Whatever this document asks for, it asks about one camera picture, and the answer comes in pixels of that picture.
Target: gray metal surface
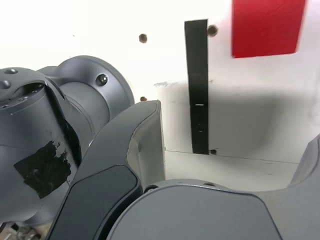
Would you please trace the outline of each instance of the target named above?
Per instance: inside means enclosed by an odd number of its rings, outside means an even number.
[[[100,75],[105,84],[96,84]],[[0,69],[0,222],[52,221],[95,136],[133,104],[123,76],[95,57],[39,71]],[[56,148],[52,161],[47,147]]]
[[[123,210],[143,194],[140,180],[165,179],[163,157],[160,102],[139,102],[124,110],[93,140],[48,239],[107,237]],[[135,172],[129,168],[133,165]]]
[[[139,102],[123,111],[94,139],[90,151],[83,160],[94,160],[94,164],[81,164],[73,182],[89,177],[101,169],[126,162],[145,184],[165,180],[163,136],[159,131],[160,119],[160,101]],[[152,149],[141,147],[137,153],[136,147],[132,145],[136,143],[139,146],[140,138],[143,146],[149,142]]]
[[[137,126],[129,143],[127,162],[139,176],[143,188],[166,178],[161,121],[161,103],[158,101],[155,112]]]
[[[255,193],[265,202],[284,240],[320,237],[319,139],[320,135],[308,144],[287,188]]]
[[[194,185],[157,188],[133,202],[107,240],[280,240],[264,203],[253,195]]]
[[[28,220],[46,201],[55,197],[53,194],[40,199],[37,192],[24,183],[14,167],[16,163],[35,154],[50,141],[60,144],[56,148],[58,155],[63,151],[71,152],[44,87],[25,97],[28,99],[13,99],[10,107],[0,106],[0,222]],[[66,158],[71,167],[70,182],[77,167],[72,154]],[[64,196],[67,188],[60,186],[56,191]],[[52,218],[59,205],[59,202],[55,203],[46,214],[51,214]]]
[[[108,105],[109,120],[135,104],[133,93],[124,77],[111,64],[96,57],[76,56],[59,66],[45,67],[38,72],[49,76],[59,86],[80,82],[94,88]],[[98,86],[96,79],[101,74],[105,74],[108,81],[105,85]]]

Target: black tape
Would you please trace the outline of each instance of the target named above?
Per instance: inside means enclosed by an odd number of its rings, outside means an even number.
[[[206,19],[184,23],[192,150],[206,155],[209,154],[207,26]]]
[[[57,147],[49,141],[36,153],[13,165],[23,177],[23,182],[34,189],[40,199],[60,187],[71,174],[67,152],[56,156]]]

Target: vertical black tape strip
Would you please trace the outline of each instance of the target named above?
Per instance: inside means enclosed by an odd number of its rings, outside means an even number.
[[[209,154],[207,26],[206,19],[184,23],[192,150],[206,155]]]

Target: scuff mark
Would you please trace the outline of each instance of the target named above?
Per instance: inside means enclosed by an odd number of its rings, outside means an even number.
[[[173,85],[176,85],[176,84],[177,82],[163,81],[163,82],[155,83],[153,86],[155,86],[156,88],[166,88],[166,87],[172,87]]]
[[[60,144],[55,145],[53,141],[49,141],[36,153],[13,165],[23,177],[23,182],[34,189],[40,199],[61,186],[71,174],[66,150],[57,156],[59,146]]]

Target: red paper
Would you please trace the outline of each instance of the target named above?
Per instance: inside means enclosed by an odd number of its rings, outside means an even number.
[[[233,0],[232,56],[296,52],[305,0]]]

